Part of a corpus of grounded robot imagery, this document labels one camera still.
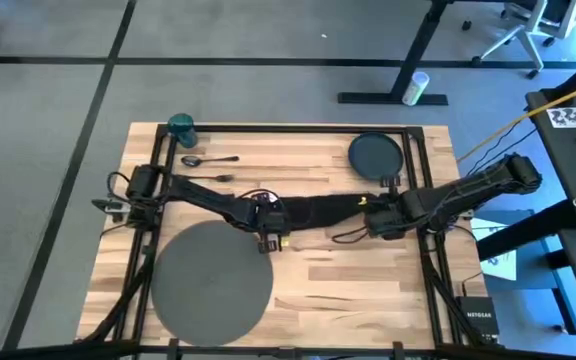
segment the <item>office chair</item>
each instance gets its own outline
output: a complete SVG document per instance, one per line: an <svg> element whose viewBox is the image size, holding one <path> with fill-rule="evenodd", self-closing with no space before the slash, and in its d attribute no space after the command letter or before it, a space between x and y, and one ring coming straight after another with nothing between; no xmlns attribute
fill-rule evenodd
<svg viewBox="0 0 576 360"><path fill-rule="evenodd" d="M518 20L519 24L506 32L481 56L473 57L471 65L474 67L480 65L483 58L501 45L508 45L514 38L519 38L521 45L535 63L536 69L526 75L527 78L533 79L543 69L544 63L537 52L531 35L549 36L542 43L545 47L551 46L555 39L568 37L576 26L576 0L515 0L504 3L501 17L512 17ZM462 30L470 29L471 25L470 21L465 21Z"/></svg>

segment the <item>wooden table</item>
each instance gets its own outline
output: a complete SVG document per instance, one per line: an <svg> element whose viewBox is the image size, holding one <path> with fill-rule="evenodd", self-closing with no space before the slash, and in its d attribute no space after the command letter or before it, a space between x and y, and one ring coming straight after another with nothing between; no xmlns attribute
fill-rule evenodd
<svg viewBox="0 0 576 360"><path fill-rule="evenodd" d="M155 123L131 125L121 172L130 175L134 166L149 162L156 127ZM458 178L448 128L424 126L423 130L434 185ZM173 171L188 175L234 174L233 183L197 181L224 193L241 194L254 188L271 189L280 196L384 192L349 167L347 150L355 136L203 132L199 133L196 148L178 148ZM401 145L400 136L392 137ZM179 160L185 154L215 158L239 155L241 160L187 168ZM423 186L416 146L413 159L417 181ZM400 191L408 188L405 171L402 177ZM125 184L118 182L116 191L124 190ZM184 228L213 219L219 216L188 203L169 203L158 251ZM338 245L330 240L335 234L361 226L361 221L358 216L331 228L293 232L289 247L271 254L274 285L262 319L247 335L228 345L387 349L392 347L392 341L401 341L408 349L433 349L415 232L396 241L364 239L352 245ZM107 219L106 227L113 225ZM470 226L466 222L460 225ZM132 238L133 230L127 228L102 238L78 337L92 332L119 298ZM465 231L456 229L447 234L446 251L454 292L459 294L460 282L481 271L476 246ZM467 287L470 296L486 295L481 275L468 281ZM437 298L444 341L449 342L446 308ZM127 329L132 329L134 323L134 302ZM174 336L159 322L150 302L146 314L142 343L166 345Z"/></svg>

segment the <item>yellow cable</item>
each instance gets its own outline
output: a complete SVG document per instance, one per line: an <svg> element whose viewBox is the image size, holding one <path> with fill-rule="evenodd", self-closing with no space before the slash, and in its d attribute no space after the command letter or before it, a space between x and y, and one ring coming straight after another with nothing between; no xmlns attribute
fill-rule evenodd
<svg viewBox="0 0 576 360"><path fill-rule="evenodd" d="M486 145L487 143L489 143L490 141L494 140L497 136L501 135L503 132L505 132L506 130L508 130L510 127L512 127L513 125L515 125L516 123L527 119L531 116L534 116L536 114L539 114L542 111L548 110L551 107L555 106L555 105L559 105L562 102L572 99L576 97L576 91L571 92L568 95L564 95L562 97L560 97L557 100L551 101L546 105L543 105L541 107L536 108L535 110L532 110L530 112L527 112L523 115L521 115L520 117L516 118L515 120L511 121L508 123L508 125L502 127L501 129L497 130L494 134L490 135L486 140L480 142L477 146L475 146L474 148L472 148L472 150L468 151L466 153L466 155L460 157L459 159L457 159L457 163L462 162L464 159L466 159L467 157L469 157L470 155L474 154L477 150L481 149L482 146Z"/></svg>

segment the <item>white tumbler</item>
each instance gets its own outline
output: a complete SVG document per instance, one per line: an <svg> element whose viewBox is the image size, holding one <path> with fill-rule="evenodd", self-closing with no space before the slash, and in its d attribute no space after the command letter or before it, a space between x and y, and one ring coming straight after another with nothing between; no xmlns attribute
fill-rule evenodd
<svg viewBox="0 0 576 360"><path fill-rule="evenodd" d="M415 105L424 92L424 89L426 89L426 86L428 86L428 82L430 82L430 77L425 72L417 71L414 73L401 99L402 102L408 106Z"/></svg>

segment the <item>metal spoon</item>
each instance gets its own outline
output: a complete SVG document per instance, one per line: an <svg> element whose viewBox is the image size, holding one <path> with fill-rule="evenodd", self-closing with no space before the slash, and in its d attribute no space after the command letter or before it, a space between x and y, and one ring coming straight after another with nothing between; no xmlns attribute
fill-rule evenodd
<svg viewBox="0 0 576 360"><path fill-rule="evenodd" d="M219 158L219 159L200 159L194 155L186 155L181 158L182 164L190 167L197 167L201 165L201 163L205 161L239 161L239 156L229 156L226 158Z"/></svg>
<svg viewBox="0 0 576 360"><path fill-rule="evenodd" d="M183 175L186 179L193 180L193 179L208 179L208 180L215 180L217 182L230 182L235 180L235 175L217 175L217 176L186 176Z"/></svg>

